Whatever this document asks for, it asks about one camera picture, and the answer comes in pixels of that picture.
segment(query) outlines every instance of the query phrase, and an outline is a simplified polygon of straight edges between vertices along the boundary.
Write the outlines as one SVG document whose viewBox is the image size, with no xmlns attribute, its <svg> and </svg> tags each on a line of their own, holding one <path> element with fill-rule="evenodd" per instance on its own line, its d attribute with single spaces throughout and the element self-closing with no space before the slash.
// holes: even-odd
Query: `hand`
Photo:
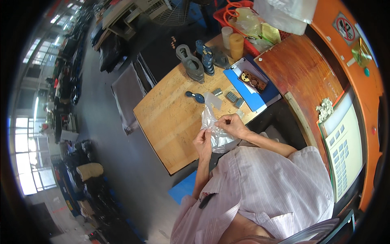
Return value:
<svg viewBox="0 0 390 244">
<path fill-rule="evenodd" d="M 194 138 L 192 143 L 195 145 L 196 151 L 199 155 L 199 162 L 210 162 L 211 158 L 211 130 L 202 129 Z"/>
<path fill-rule="evenodd" d="M 251 133 L 251 131 L 244 125 L 238 114 L 226 114 L 223 115 L 217 122 L 215 126 L 224 129 L 227 133 L 232 136 L 244 139 Z"/>
</svg>

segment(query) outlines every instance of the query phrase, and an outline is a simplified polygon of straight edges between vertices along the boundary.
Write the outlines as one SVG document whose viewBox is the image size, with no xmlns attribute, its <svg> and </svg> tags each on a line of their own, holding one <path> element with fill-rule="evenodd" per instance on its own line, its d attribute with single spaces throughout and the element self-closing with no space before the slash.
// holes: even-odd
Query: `pink striped shirt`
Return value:
<svg viewBox="0 0 390 244">
<path fill-rule="evenodd" d="M 333 191 L 328 172 L 315 147 L 285 158 L 272 151 L 239 146 L 225 154 L 202 193 L 217 193 L 203 209 L 201 199 L 181 200 L 172 244 L 214 244 L 240 213 L 285 239 L 330 219 Z"/>
</svg>

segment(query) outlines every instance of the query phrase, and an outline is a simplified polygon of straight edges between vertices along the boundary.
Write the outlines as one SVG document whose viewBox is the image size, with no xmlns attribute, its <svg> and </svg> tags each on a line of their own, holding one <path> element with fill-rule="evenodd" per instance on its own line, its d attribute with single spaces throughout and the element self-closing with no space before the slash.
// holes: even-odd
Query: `orange hose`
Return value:
<svg viewBox="0 0 390 244">
<path fill-rule="evenodd" d="M 232 27 L 234 30 L 236 30 L 237 32 L 239 32 L 241 35 L 243 35 L 244 37 L 247 37 L 247 35 L 245 35 L 244 33 L 242 33 L 241 31 L 239 31 L 238 29 L 236 29 L 234 26 L 232 26 L 226 19 L 226 15 L 229 14 L 230 16 L 232 17 L 238 17 L 240 16 L 240 14 L 235 10 L 235 9 L 229 9 L 230 7 L 235 7 L 235 8 L 241 8 L 242 7 L 242 4 L 239 3 L 239 2 L 230 2 L 229 0 L 226 0 L 227 1 L 227 5 L 226 5 L 226 11 L 223 13 L 223 20 L 225 21 L 225 23 Z"/>
</svg>

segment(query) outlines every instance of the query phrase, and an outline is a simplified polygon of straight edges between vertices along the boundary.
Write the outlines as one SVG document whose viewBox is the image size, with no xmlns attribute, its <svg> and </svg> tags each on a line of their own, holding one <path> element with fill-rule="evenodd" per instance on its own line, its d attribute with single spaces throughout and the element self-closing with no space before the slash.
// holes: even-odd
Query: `warning sign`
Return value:
<svg viewBox="0 0 390 244">
<path fill-rule="evenodd" d="M 332 26 L 337 30 L 348 46 L 360 37 L 356 28 L 341 12 L 337 15 Z"/>
</svg>

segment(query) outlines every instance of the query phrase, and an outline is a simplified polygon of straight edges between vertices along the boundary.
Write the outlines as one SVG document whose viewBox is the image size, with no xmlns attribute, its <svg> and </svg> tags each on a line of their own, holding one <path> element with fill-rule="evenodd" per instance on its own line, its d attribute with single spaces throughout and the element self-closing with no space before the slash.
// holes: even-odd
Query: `white cylinder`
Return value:
<svg viewBox="0 0 390 244">
<path fill-rule="evenodd" d="M 222 27 L 222 39 L 223 39 L 223 45 L 226 49 L 230 50 L 230 40 L 229 37 L 233 33 L 233 28 L 230 26 Z"/>
</svg>

